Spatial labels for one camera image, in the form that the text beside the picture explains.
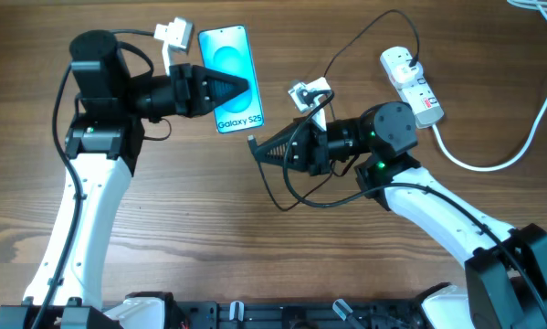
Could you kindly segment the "Galaxy S25 smartphone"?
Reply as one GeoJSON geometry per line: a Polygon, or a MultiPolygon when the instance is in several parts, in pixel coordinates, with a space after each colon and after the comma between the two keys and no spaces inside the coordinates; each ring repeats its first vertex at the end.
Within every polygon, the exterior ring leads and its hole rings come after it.
{"type": "Polygon", "coordinates": [[[244,25],[201,30],[198,44],[205,66],[247,80],[248,90],[216,107],[216,128],[232,133],[265,123],[247,28],[244,25]]]}

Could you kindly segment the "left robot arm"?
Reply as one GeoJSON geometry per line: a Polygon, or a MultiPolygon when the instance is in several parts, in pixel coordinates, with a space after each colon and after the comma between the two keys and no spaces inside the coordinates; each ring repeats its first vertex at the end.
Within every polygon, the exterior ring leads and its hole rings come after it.
{"type": "Polygon", "coordinates": [[[90,30],[69,46],[66,78],[79,86],[65,139],[55,147],[66,186],[44,258],[19,305],[0,307],[0,328],[174,328],[185,322],[169,292],[136,292],[105,309],[102,274],[121,200],[146,140],[144,121],[203,116],[248,88],[247,80],[191,64],[132,76],[133,45],[90,30]]]}

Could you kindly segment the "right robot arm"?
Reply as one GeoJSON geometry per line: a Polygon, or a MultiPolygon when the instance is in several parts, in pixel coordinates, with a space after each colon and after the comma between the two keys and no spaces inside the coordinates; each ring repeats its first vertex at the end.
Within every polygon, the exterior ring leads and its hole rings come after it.
{"type": "Polygon", "coordinates": [[[446,189],[412,155],[409,105],[387,102],[324,127],[297,118],[264,143],[248,138],[259,165],[311,175],[352,166],[359,194],[419,226],[462,266],[466,285],[429,292],[421,314],[435,328],[547,328],[547,232],[490,217],[446,189]]]}

